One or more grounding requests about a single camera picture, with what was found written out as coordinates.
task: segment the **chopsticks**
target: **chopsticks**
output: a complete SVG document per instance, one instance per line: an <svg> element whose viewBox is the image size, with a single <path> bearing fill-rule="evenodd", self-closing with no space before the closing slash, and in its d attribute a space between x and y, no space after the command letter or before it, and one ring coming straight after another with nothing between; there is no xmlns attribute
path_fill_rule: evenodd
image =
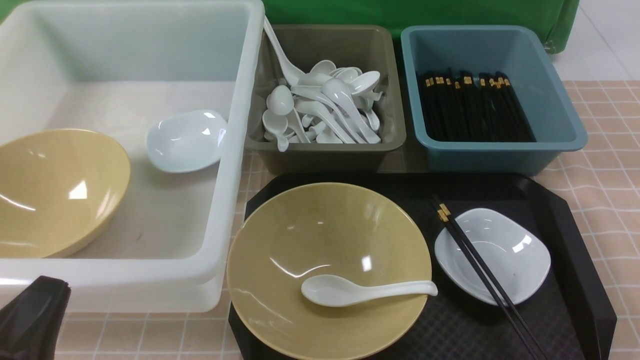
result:
<svg viewBox="0 0 640 360"><path fill-rule="evenodd" d="M460 70L419 76L427 134L442 142L535 142L507 75Z"/></svg>
<svg viewBox="0 0 640 360"><path fill-rule="evenodd" d="M520 340L522 340L524 345L527 347L527 350L529 350L529 353L531 353L534 359L539 359L533 347L527 341L525 336L522 334L522 331L520 331L520 328L517 326L516 322L509 314L507 307L504 305L504 303L502 302L498 294L495 292L495 289L497 289L500 295L502 295L502 298L504 299L504 301L507 302L507 304L509 305L509 308L511 309L513 314L517 317L517 320L520 322L520 325L527 331L531 339L533 339L533 342L538 347L538 350L542 353L543 358L548 359L544 348L540 345L540 343L538 343L538 340L536 339L535 335L533 334L533 332L531 331L527 323L525 323L522 316L520 316L520 313L518 312L515 305L509 298L509 295L507 295L507 293L504 291L504 289L502 288L498 280L495 278L491 270L489 270L489 267L486 265L486 263L484 262L480 254L478 254L478 251L476 250L476 248L471 244L471 241L469 241L465 232L462 230L460 225L458 225L455 218L451 217L451 212L449 211L447 206L445 206L445 204L442 201L440 201L437 195L433 196L431 205L433 206L433 209L438 213L438 218L440 219L440 221L444 223L444 226L449 231L449 234L451 234L451 237L456 241L456 243L460 247L460 250L462 250L462 253L464 253L465 257L467 258L471 266L474 268L474 270L478 274L478 277L480 277L480 280L482 280L484 286L486 286L486 289L491 293L491 296L495 300L495 303L498 304L498 306L500 306L504 314L507 316L507 320L509 320L509 323L511 323L511 326L513 327L515 332L518 334L518 337L520 337Z"/></svg>

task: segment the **white soup spoon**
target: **white soup spoon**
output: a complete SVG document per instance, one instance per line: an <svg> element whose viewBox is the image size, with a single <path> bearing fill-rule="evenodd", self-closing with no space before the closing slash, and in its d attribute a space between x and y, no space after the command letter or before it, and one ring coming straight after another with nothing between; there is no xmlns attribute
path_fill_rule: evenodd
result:
<svg viewBox="0 0 640 360"><path fill-rule="evenodd" d="M328 307L345 307L361 302L410 294L438 295L433 281L408 281L381 286L360 286L336 275L316 275L302 283L302 295Z"/></svg>
<svg viewBox="0 0 640 360"><path fill-rule="evenodd" d="M273 46L273 49L276 52L276 57L278 58L278 63L280 63L280 68L282 69L284 78L291 86L297 85L298 80L305 73L295 65L293 65L291 61L289 61L287 55L284 53L284 50L282 50L282 46L280 46L280 42L276 37L276 33L273 32L271 23L269 22L269 20L267 20L266 17L264 18L264 32L267 33L267 37L271 42L271 46Z"/></svg>
<svg viewBox="0 0 640 360"><path fill-rule="evenodd" d="M278 150L285 152L289 148L289 139L284 135L289 127L287 118L275 115L271 110L265 110L264 113L262 113L262 125L266 131L276 138Z"/></svg>

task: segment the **tile floor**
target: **tile floor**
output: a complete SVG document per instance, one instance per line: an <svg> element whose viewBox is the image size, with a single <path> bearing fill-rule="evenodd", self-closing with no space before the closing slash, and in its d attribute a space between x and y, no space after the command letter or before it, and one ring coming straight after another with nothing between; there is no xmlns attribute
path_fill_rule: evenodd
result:
<svg viewBox="0 0 640 360"><path fill-rule="evenodd" d="M640 81L564 84L589 143L536 180L568 202L618 315L611 359L640 359ZM409 137L381 171L422 170L416 143ZM245 156L234 233L247 199L272 178L256 154ZM56 360L240 360L228 307L224 290L204 314L68 314Z"/></svg>
<svg viewBox="0 0 640 360"><path fill-rule="evenodd" d="M552 57L563 80L640 80L636 0L582 0L566 49Z"/></svg>

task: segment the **green cloth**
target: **green cloth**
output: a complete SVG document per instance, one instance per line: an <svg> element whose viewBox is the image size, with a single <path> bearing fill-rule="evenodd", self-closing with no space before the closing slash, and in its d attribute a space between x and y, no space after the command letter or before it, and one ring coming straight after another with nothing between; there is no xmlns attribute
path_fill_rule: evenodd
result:
<svg viewBox="0 0 640 360"><path fill-rule="evenodd" d="M0 20L27 0L0 0ZM502 24L533 30L549 53L564 50L578 0L264 0L273 24L375 24L395 39L412 25Z"/></svg>

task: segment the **spoon handle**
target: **spoon handle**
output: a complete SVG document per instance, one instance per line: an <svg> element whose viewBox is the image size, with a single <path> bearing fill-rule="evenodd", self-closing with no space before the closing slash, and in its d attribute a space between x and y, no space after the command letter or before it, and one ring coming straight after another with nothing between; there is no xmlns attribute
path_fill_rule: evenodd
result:
<svg viewBox="0 0 640 360"><path fill-rule="evenodd" d="M329 113L324 105L322 107L318 107L318 112L316 115L320 118L320 120L324 121L326 125L333 130L333 132L338 136L340 140L344 143L355 143L355 141L343 130L340 125L335 121L333 116Z"/></svg>
<svg viewBox="0 0 640 360"><path fill-rule="evenodd" d="M369 300L409 294L438 295L438 288L433 281L408 281L397 284L371 286L367 289Z"/></svg>
<svg viewBox="0 0 640 360"><path fill-rule="evenodd" d="M296 135L298 135L298 138L300 139L301 143L311 142L309 138L307 138L307 135L305 134L305 129L302 127L302 121L300 120L300 116L298 115L298 112L295 109L291 110L291 112L287 114L287 121L289 124L289 129L292 129L293 132L296 133Z"/></svg>
<svg viewBox="0 0 640 360"><path fill-rule="evenodd" d="M334 103L332 103L331 100L329 101L332 104L331 108L333 110L333 113L336 114L336 116L338 116L338 119L340 120L342 125L347 129L347 131L349 131L349 134L356 140L356 142L367 143L362 137L360 137L360 135L358 135L358 132L355 129L353 129L353 126L349 124L347 119L344 118L344 115L342 114L340 109L338 109L338 107Z"/></svg>
<svg viewBox="0 0 640 360"><path fill-rule="evenodd" d="M273 49L276 52L276 57L278 58L278 62L280 63L280 68L282 69L282 74L290 85L297 85L300 76L304 75L304 72L297 68L295 65L289 61L287 55L282 50L282 46L278 41L278 37L276 37L276 33L273 32L273 28L271 27L271 23L265 17L264 18L264 32L267 33L267 37L273 46Z"/></svg>
<svg viewBox="0 0 640 360"><path fill-rule="evenodd" d="M289 148L289 139L283 134L274 134L278 141L278 151L285 152Z"/></svg>
<svg viewBox="0 0 640 360"><path fill-rule="evenodd" d="M365 112L365 115L367 115L367 120L369 121L369 125L371 125L371 129L373 131L380 130L380 118L378 118L376 113L373 110L369 110Z"/></svg>
<svg viewBox="0 0 640 360"><path fill-rule="evenodd" d="M382 98L382 91L381 92L370 91L365 94L365 97L367 98L367 100L380 101L380 99Z"/></svg>
<svg viewBox="0 0 640 360"><path fill-rule="evenodd" d="M362 117L360 117L360 113L358 112L358 109L356 109L355 104L353 104L353 101L351 101L351 104L346 103L344 110L347 112L347 116L349 116L356 126L358 126L360 133L362 133L362 136L364 136L368 143L380 143L380 137L378 137L367 123L362 120Z"/></svg>

